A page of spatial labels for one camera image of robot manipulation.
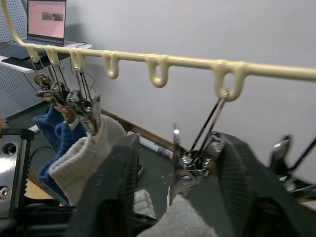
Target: laptop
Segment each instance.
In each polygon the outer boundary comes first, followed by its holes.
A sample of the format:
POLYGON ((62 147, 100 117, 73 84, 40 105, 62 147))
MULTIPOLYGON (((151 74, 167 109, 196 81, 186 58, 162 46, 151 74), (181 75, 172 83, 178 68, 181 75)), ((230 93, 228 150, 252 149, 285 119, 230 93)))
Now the laptop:
MULTIPOLYGON (((64 45, 66 0, 28 0, 27 37, 24 43, 64 45)), ((25 47, 13 42, 0 46, 0 55, 29 58, 25 47)))

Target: pink screen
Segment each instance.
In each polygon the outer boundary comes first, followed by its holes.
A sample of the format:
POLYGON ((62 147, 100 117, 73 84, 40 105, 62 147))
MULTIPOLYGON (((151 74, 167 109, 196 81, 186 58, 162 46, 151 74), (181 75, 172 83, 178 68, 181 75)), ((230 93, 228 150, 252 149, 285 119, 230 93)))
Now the pink screen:
POLYGON ((29 34, 64 37, 66 2, 29 1, 29 34))

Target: white wall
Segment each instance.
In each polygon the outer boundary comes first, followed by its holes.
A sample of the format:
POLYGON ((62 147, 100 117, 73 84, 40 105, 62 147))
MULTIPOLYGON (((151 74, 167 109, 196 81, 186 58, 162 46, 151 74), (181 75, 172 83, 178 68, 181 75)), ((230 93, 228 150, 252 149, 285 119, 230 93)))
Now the white wall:
MULTIPOLYGON (((97 49, 316 66, 312 0, 68 0, 67 5, 67 39, 97 49)), ((104 109, 169 140, 177 121, 187 148, 216 101, 211 71, 172 67, 167 86, 157 89, 144 63, 120 62, 116 80, 104 73, 101 59, 87 63, 104 109)), ((273 144, 293 134, 293 162, 316 136, 315 99, 316 83, 250 76, 215 130, 248 142, 265 164, 273 144)), ((298 173, 315 182, 314 156, 298 173)))

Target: dark floor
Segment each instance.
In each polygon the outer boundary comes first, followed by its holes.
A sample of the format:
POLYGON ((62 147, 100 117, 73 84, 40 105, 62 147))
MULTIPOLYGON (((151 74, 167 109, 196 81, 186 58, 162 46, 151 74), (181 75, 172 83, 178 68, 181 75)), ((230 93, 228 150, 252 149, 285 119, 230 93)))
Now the dark floor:
MULTIPOLYGON (((46 104, 39 104, 24 112, 7 118, 8 125, 15 128, 30 128, 34 125, 32 118, 43 115, 47 111, 46 104)), ((49 146, 40 132, 35 135, 31 145, 31 154, 39 147, 49 146)), ((172 166, 169 159, 141 146, 140 163, 144 167, 144 174, 138 181, 138 189, 146 189, 153 201, 157 217, 160 219, 166 211, 166 197, 171 181, 172 166)), ((34 154, 31 166, 37 173, 54 153, 51 149, 40 148, 34 154)), ((204 220, 214 227, 219 237, 233 236, 231 225, 225 211, 220 187, 214 177, 208 177, 198 186, 191 196, 191 203, 204 220)))

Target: screw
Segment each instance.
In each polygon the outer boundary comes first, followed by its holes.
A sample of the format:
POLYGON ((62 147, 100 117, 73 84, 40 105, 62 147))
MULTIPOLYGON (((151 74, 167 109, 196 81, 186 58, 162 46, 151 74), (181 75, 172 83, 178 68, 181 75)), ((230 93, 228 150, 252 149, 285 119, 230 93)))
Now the screw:
POLYGON ((11 194, 11 191, 8 187, 2 187, 0 189, 0 199, 7 199, 11 194))

